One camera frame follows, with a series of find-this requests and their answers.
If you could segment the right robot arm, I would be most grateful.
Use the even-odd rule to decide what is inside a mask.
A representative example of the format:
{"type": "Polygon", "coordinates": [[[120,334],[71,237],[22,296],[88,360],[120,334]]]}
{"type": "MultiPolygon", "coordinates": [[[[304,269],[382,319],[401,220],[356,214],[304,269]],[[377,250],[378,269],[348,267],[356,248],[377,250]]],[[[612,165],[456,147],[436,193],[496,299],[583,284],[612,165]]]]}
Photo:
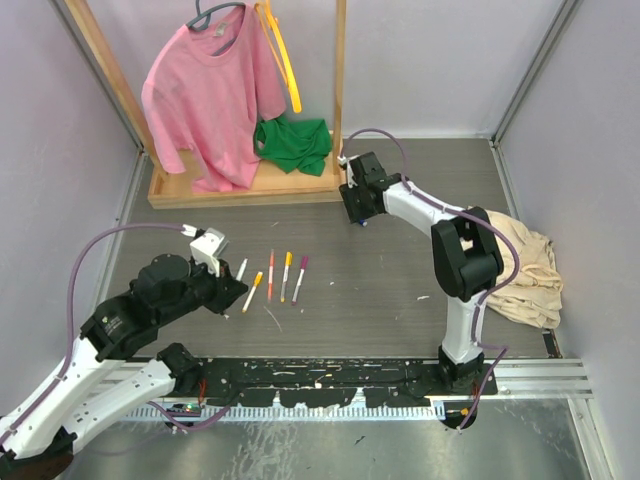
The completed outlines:
{"type": "Polygon", "coordinates": [[[339,187],[349,220],[364,222],[388,214],[431,240],[434,274],[447,296],[446,332],[438,349],[438,379],[459,394],[482,371],[486,310],[483,295],[496,286],[504,263],[487,212],[444,203],[395,173],[389,175],[370,152],[341,157],[346,183],[339,187]]]}

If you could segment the white marker blue end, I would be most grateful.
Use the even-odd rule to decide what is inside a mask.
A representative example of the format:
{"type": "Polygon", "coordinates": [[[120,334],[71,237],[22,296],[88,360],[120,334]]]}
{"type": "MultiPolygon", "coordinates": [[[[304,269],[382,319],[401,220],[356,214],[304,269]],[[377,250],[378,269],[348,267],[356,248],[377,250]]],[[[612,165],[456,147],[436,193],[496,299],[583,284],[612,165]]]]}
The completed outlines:
{"type": "Polygon", "coordinates": [[[242,277],[243,277],[243,275],[244,275],[244,273],[245,273],[245,270],[246,270],[247,264],[248,264],[248,258],[244,258],[244,259],[242,260],[242,262],[241,262],[241,264],[240,264],[239,268],[238,268],[238,271],[237,271],[237,274],[236,274],[236,277],[235,277],[235,279],[236,279],[237,281],[242,281],[242,277]]]}

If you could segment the white pen yellow end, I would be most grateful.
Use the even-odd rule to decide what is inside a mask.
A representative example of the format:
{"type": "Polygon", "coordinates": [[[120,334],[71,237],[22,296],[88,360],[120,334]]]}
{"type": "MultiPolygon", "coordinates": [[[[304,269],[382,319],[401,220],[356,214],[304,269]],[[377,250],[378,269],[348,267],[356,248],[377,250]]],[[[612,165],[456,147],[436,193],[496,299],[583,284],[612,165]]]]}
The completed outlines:
{"type": "Polygon", "coordinates": [[[247,295],[247,298],[246,298],[246,300],[244,302],[244,305],[242,307],[242,310],[241,310],[242,313],[246,313],[248,311],[248,309],[249,309],[249,307],[251,305],[251,302],[252,302],[252,300],[253,300],[253,298],[255,296],[257,288],[258,288],[258,285],[255,285],[255,284],[252,285],[252,288],[250,289],[250,291],[249,291],[249,293],[247,295]]]}

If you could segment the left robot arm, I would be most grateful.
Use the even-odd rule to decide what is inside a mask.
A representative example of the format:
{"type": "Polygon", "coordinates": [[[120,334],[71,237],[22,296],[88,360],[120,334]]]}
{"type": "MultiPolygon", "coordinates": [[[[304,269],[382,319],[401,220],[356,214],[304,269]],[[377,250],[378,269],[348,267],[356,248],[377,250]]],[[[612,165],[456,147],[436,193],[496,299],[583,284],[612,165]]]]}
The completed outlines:
{"type": "Polygon", "coordinates": [[[54,374],[56,388],[33,412],[17,421],[25,407],[2,418],[9,437],[1,444],[4,479],[53,479],[93,438],[128,410],[155,398],[194,393],[203,376],[200,362],[180,343],[172,343],[129,378],[93,396],[107,375],[157,337],[159,330],[204,307],[222,314],[248,286],[226,262],[219,273],[180,256],[164,254],[142,268],[126,292],[102,302],[72,344],[69,368],[54,374]]]}

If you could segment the orange highlighter pen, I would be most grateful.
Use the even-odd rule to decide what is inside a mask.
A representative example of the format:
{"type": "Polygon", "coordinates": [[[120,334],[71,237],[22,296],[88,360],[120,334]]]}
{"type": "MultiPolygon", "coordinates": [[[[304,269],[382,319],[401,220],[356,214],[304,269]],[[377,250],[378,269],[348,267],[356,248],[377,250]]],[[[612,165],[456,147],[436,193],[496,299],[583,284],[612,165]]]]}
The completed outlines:
{"type": "Polygon", "coordinates": [[[273,299],[273,284],[275,270],[275,250],[271,249],[269,256],[268,280],[267,280],[267,302],[271,303],[273,299]]]}

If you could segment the white marker orange tip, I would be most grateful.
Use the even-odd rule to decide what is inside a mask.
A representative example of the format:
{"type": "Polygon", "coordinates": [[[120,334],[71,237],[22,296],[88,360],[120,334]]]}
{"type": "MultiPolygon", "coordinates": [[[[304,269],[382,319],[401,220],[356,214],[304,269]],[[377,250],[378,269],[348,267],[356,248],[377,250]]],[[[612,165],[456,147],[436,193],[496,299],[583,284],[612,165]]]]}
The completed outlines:
{"type": "Polygon", "coordinates": [[[285,264],[283,269],[283,276],[282,276],[282,283],[281,283],[281,290],[280,290],[281,303],[286,302],[286,291],[287,291],[287,285],[288,285],[288,279],[289,279],[289,272],[290,272],[290,264],[285,264]]]}

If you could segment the white pen purple end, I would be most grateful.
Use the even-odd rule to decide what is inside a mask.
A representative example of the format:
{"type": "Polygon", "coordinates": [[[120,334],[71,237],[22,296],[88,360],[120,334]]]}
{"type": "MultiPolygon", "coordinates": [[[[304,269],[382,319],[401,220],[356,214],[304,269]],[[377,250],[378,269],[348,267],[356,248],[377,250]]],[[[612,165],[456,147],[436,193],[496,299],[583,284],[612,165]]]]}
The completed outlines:
{"type": "Polygon", "coordinates": [[[294,292],[293,292],[293,296],[291,299],[291,304],[292,305],[296,305],[298,302],[298,297],[299,297],[299,292],[302,286],[302,282],[303,282],[303,278],[304,278],[304,274],[305,274],[305,269],[301,269],[295,284],[295,288],[294,288],[294,292]]]}

